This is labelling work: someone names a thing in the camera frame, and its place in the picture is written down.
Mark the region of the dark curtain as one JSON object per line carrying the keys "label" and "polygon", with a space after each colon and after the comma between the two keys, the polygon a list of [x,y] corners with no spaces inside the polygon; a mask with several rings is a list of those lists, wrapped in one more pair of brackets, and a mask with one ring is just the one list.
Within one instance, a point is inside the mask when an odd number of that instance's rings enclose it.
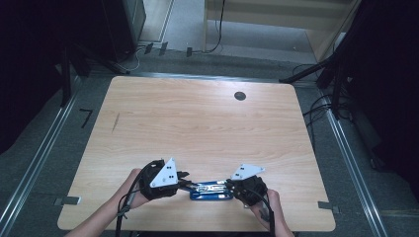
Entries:
{"label": "dark curtain", "polygon": [[362,0],[349,41],[349,92],[379,142],[375,156],[419,201],[419,0]]}
{"label": "dark curtain", "polygon": [[47,0],[0,0],[0,154],[62,87],[55,20]]}

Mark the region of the beige wooden frame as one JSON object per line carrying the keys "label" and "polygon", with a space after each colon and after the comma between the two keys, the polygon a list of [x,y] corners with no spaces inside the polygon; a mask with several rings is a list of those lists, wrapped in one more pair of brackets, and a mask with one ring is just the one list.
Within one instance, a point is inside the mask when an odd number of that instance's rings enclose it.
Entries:
{"label": "beige wooden frame", "polygon": [[203,48],[208,20],[304,29],[317,61],[328,57],[352,25],[362,0],[205,0]]}

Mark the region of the metal floor rail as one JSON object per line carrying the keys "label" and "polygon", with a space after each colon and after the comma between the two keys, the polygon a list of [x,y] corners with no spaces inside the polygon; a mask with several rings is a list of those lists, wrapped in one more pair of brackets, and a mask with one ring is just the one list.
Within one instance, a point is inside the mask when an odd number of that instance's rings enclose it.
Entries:
{"label": "metal floor rail", "polygon": [[331,109],[326,114],[373,236],[389,237],[340,121],[335,119]]}
{"label": "metal floor rail", "polygon": [[7,237],[24,207],[56,139],[61,134],[84,80],[71,81],[72,94],[60,105],[53,96],[16,143],[0,155],[0,237]]}

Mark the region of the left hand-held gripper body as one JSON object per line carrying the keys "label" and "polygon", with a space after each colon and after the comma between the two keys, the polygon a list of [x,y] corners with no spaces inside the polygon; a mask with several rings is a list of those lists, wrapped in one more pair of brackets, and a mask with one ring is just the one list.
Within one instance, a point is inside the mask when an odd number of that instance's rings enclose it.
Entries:
{"label": "left hand-held gripper body", "polygon": [[139,189],[148,200],[167,198],[177,193],[179,179],[175,160],[155,160],[147,164],[140,174]]}

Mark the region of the black metal stand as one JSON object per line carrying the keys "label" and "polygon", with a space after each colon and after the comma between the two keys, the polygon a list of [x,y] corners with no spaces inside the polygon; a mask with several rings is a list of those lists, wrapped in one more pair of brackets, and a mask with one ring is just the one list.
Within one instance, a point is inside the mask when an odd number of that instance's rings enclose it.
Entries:
{"label": "black metal stand", "polygon": [[68,42],[64,45],[61,52],[61,81],[62,81],[62,100],[61,105],[66,106],[72,96],[72,82],[70,66],[73,66],[78,76],[88,77],[91,68],[87,62],[87,58],[93,59],[102,66],[108,68],[111,72],[122,75],[129,75],[128,69],[111,63],[99,54],[89,48],[74,42]]}
{"label": "black metal stand", "polygon": [[343,81],[346,77],[346,71],[343,64],[340,62],[340,57],[332,54],[326,59],[309,66],[308,68],[292,75],[286,79],[280,79],[280,83],[292,84],[310,74],[315,74],[317,71],[321,71],[318,76],[316,85],[318,89],[325,89],[331,83],[333,83],[333,92],[331,98],[331,111],[332,115],[336,118],[340,118],[339,114],[339,101],[341,97],[341,88]]}

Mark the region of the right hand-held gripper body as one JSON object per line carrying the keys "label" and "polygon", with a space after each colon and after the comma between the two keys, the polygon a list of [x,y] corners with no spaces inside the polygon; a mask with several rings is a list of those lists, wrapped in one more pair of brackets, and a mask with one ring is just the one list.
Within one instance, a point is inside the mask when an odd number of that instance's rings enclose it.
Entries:
{"label": "right hand-held gripper body", "polygon": [[258,174],[264,172],[263,167],[241,164],[231,175],[230,179],[236,182],[236,198],[248,206],[252,206],[263,200],[267,193],[267,185]]}

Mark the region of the black cabinet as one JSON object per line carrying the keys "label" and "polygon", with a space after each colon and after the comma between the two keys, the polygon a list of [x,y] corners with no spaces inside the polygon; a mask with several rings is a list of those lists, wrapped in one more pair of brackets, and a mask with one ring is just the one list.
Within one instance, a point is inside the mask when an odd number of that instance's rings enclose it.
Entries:
{"label": "black cabinet", "polygon": [[132,55],[146,20],[143,0],[102,0],[112,45],[112,60]]}

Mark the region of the person's left hand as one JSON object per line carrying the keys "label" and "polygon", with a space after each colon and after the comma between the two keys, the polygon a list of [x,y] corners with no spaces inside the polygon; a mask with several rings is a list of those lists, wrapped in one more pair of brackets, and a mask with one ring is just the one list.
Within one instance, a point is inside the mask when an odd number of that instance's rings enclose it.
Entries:
{"label": "person's left hand", "polygon": [[133,169],[121,186],[121,189],[126,192],[121,197],[122,207],[133,209],[150,202],[150,199],[145,197],[140,191],[139,179],[141,172],[142,170],[139,168]]}

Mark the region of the person's right hand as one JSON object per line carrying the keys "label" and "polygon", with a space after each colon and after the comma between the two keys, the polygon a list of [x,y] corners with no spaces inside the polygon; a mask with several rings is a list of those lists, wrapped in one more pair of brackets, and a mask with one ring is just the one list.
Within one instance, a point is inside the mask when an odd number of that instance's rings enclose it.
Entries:
{"label": "person's right hand", "polygon": [[282,209],[281,209],[279,193],[274,191],[274,190],[268,189],[267,190],[267,200],[268,200],[269,207],[273,211],[273,216],[268,221],[266,221],[262,218],[262,208],[263,208],[263,203],[262,202],[258,202],[256,204],[252,205],[250,207],[250,210],[253,212],[253,214],[255,215],[257,220],[267,230],[271,230],[272,226],[275,227],[276,222],[281,221]]}

